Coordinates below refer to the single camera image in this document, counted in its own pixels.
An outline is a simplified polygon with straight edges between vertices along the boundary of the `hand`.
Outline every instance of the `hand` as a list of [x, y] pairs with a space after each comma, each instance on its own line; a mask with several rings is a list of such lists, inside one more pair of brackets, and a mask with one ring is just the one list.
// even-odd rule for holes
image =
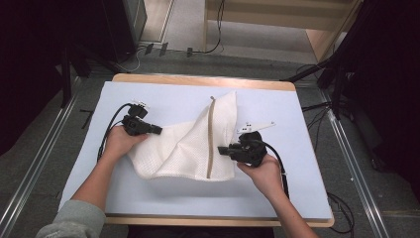
[[237, 163], [238, 168], [247, 174], [254, 185], [268, 199], [284, 193], [281, 181], [280, 164], [276, 158], [267, 154], [259, 167], [251, 167], [244, 163]]
[[105, 151], [102, 157], [106, 155], [113, 160], [119, 160], [127, 154], [127, 152], [129, 152], [135, 144], [143, 142], [147, 138], [147, 134], [130, 136], [124, 130], [123, 126], [116, 126], [111, 129], [111, 132], [108, 135]]

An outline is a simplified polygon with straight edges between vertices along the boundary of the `person's right hand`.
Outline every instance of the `person's right hand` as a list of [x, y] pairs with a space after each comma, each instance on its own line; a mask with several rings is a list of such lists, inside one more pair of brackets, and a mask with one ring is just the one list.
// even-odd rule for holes
[[237, 163], [241, 169], [253, 180], [259, 191], [268, 199], [283, 192], [280, 164], [276, 158], [267, 154], [262, 159], [259, 167], [254, 168], [244, 163]]

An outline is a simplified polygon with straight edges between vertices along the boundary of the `table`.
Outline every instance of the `table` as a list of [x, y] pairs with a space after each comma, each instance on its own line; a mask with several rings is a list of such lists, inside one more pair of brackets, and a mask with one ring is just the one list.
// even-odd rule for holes
[[[237, 126], [241, 127], [246, 119], [264, 121], [274, 118], [277, 121], [278, 124], [273, 127], [276, 130], [265, 129], [261, 133], [284, 157], [282, 160], [288, 172], [292, 203], [310, 226], [332, 226], [334, 217], [327, 201], [294, 85], [289, 82], [239, 78], [115, 75], [113, 82], [104, 85], [86, 140], [65, 186], [60, 206], [71, 198], [95, 166], [95, 155], [103, 132], [115, 112], [114, 109], [126, 103], [128, 98], [132, 99], [130, 97], [134, 94], [142, 95], [142, 98], [137, 99], [148, 103], [152, 108], [145, 121], [160, 125], [164, 130], [164, 126], [171, 123], [194, 119], [196, 115], [186, 112], [201, 111], [200, 96], [209, 93], [217, 96], [232, 90], [237, 91]], [[275, 104], [270, 105], [269, 101], [272, 100]], [[266, 101], [267, 106], [257, 105]], [[269, 107], [277, 106], [276, 103], [287, 113], [277, 113], [280, 117], [266, 113]], [[253, 113], [246, 113], [244, 108], [252, 108]], [[279, 144], [288, 146], [280, 148]], [[280, 225], [268, 201], [254, 187], [251, 179], [238, 169], [234, 179], [223, 182], [195, 181], [187, 178], [144, 180], [137, 177], [128, 158], [122, 159], [114, 170], [107, 197], [106, 215], [107, 222], [113, 224]]]
[[[206, 0], [207, 23], [216, 21], [221, 0]], [[318, 61], [324, 60], [343, 32], [353, 25], [363, 0], [227, 0], [223, 21], [306, 29]]]

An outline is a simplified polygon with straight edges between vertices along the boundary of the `forearm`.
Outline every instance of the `forearm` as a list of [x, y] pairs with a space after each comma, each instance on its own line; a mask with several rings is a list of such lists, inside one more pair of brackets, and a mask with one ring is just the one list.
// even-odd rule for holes
[[318, 237], [300, 216], [284, 192], [268, 198], [287, 237]]
[[116, 160], [104, 154], [71, 199], [89, 202], [105, 211], [106, 196], [115, 164]]

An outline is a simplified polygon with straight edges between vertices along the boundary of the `wooden desk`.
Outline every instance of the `wooden desk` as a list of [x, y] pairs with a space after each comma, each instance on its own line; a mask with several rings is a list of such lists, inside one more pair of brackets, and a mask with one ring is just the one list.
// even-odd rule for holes
[[[134, 85], [132, 83], [127, 84], [124, 82], [138, 82], [139, 84]], [[196, 98], [197, 95], [200, 96], [203, 92], [203, 94], [208, 94], [208, 92], [215, 93], [219, 90], [222, 91], [221, 93], [237, 90], [239, 101], [243, 98], [248, 101], [253, 100], [249, 97], [250, 92], [255, 92], [256, 94], [252, 94], [255, 97], [265, 95], [266, 93], [269, 94], [270, 92], [276, 95], [278, 91], [282, 91], [284, 94], [292, 96], [293, 102], [291, 102], [291, 104], [293, 105], [290, 106], [299, 112], [297, 113], [297, 117], [293, 117], [293, 115], [291, 115], [293, 113], [290, 111], [288, 111], [288, 113], [283, 113], [282, 115], [287, 117], [288, 121], [298, 121], [299, 125], [301, 124], [302, 126], [299, 126], [300, 129], [298, 129], [298, 131], [300, 131], [301, 134], [303, 133], [304, 136], [298, 138], [286, 136], [290, 133], [286, 132], [286, 130], [293, 131], [294, 133], [295, 128], [290, 125], [278, 125], [276, 130], [274, 130], [275, 138], [281, 137], [281, 135], [277, 136], [276, 133], [277, 130], [281, 130], [283, 137], [286, 137], [284, 141], [297, 141], [296, 143], [299, 145], [297, 148], [293, 146], [290, 146], [290, 148], [283, 148], [286, 150], [292, 150], [291, 152], [283, 152], [282, 149], [278, 150], [281, 155], [286, 156], [286, 154], [292, 154], [294, 156], [294, 158], [289, 158], [289, 160], [287, 159], [287, 156], [283, 159], [283, 163], [290, 174], [290, 176], [288, 176], [288, 180], [291, 200], [292, 202], [295, 202], [295, 205], [298, 207], [300, 206], [300, 208], [302, 208], [302, 203], [308, 203], [307, 206], [310, 206], [311, 208], [306, 210], [309, 210], [309, 213], [313, 212], [312, 209], [316, 210], [318, 207], [324, 207], [323, 211], [320, 213], [322, 213], [322, 216], [325, 218], [306, 218], [306, 221], [310, 226], [332, 226], [334, 224], [334, 217], [331, 213], [331, 208], [328, 205], [326, 194], [324, 196], [325, 187], [322, 183], [318, 165], [310, 145], [309, 136], [301, 114], [294, 85], [289, 82], [279, 81], [246, 80], [224, 77], [194, 77], [183, 75], [115, 75], [113, 82], [109, 82], [102, 90], [101, 99], [99, 100], [95, 114], [92, 117], [92, 122], [90, 124], [85, 143], [83, 144], [79, 158], [74, 165], [73, 171], [71, 172], [67, 185], [64, 189], [61, 204], [72, 196], [75, 190], [84, 181], [84, 178], [88, 176], [90, 170], [94, 167], [96, 160], [95, 158], [90, 157], [96, 154], [97, 148], [92, 145], [97, 144], [96, 140], [100, 139], [102, 136], [97, 134], [102, 134], [100, 132], [103, 131], [103, 128], [106, 128], [106, 125], [109, 123], [108, 118], [110, 118], [110, 114], [113, 113], [113, 108], [118, 108], [117, 104], [121, 105], [121, 103], [126, 100], [125, 97], [131, 97], [133, 92], [135, 92], [142, 94], [144, 98], [150, 100], [151, 96], [147, 94], [154, 94], [156, 98], [161, 98], [161, 101], [152, 102], [153, 105], [151, 105], [152, 108], [159, 111], [157, 114], [164, 111], [167, 114], [173, 115], [173, 117], [179, 117], [179, 115], [173, 114], [175, 112], [177, 114], [182, 114], [180, 115], [180, 120], [183, 120], [184, 118], [182, 117], [185, 116], [184, 114], [188, 114], [188, 109], [185, 109], [183, 106], [185, 105], [184, 102], [187, 104], [189, 103], [188, 107], [195, 107], [195, 105], [192, 105], [194, 103], [190, 102], [191, 98]], [[247, 100], [242, 101], [243, 103], [249, 105]], [[264, 99], [259, 98], [257, 103], [260, 102], [263, 103]], [[244, 105], [241, 103], [238, 107], [242, 107], [242, 109], [244, 109]], [[260, 118], [263, 113], [257, 112], [252, 114]], [[145, 120], [152, 120], [149, 122], [156, 123], [160, 126], [164, 126], [174, 120], [173, 118], [168, 118], [167, 116], [164, 117], [162, 115], [163, 114], [154, 115], [154, 112], [150, 110], [150, 113]], [[303, 156], [302, 154], [298, 155], [298, 153], [302, 151], [303, 147], [306, 148], [306, 150], [303, 151], [307, 151], [308, 154]], [[302, 161], [299, 162], [299, 160], [302, 159], [301, 157], [303, 157], [306, 167], [302, 169], [299, 168], [299, 173], [303, 173], [305, 175], [305, 170], [315, 172], [315, 179], [310, 179], [310, 182], [303, 181], [302, 175], [293, 169], [298, 168], [298, 165], [301, 165]], [[309, 184], [312, 180], [317, 180], [317, 182], [315, 182], [315, 186], [317, 186], [315, 191], [311, 190], [313, 189], [312, 184]], [[307, 189], [306, 192], [311, 195], [311, 199], [307, 199], [306, 196], [303, 197], [302, 195], [298, 195], [300, 187]], [[320, 206], [316, 203], [310, 204], [311, 202], [315, 202], [314, 200], [316, 199], [321, 201], [320, 203], [322, 204]], [[168, 209], [171, 209], [171, 212], [173, 213], [162, 214], [162, 211], [167, 212]], [[252, 214], [264, 213], [264, 215], [218, 215], [222, 213], [226, 214], [224, 209], [232, 210], [232, 212], [229, 211], [230, 213], [228, 212], [227, 214], [237, 214], [245, 210], [244, 213], [247, 214], [250, 212]], [[193, 226], [280, 225], [275, 217], [272, 207], [270, 207], [263, 195], [253, 186], [251, 179], [245, 174], [238, 172], [238, 170], [236, 171], [236, 176], [233, 180], [223, 182], [204, 182], [187, 178], [159, 178], [144, 180], [135, 175], [133, 165], [128, 158], [122, 159], [114, 170], [113, 177], [111, 179], [110, 192], [108, 193], [106, 215], [107, 222], [113, 224]]]
[[[221, 0], [206, 0], [207, 23], [216, 21]], [[341, 33], [348, 31], [363, 0], [227, 0], [223, 21], [306, 29], [317, 60], [324, 60]]]

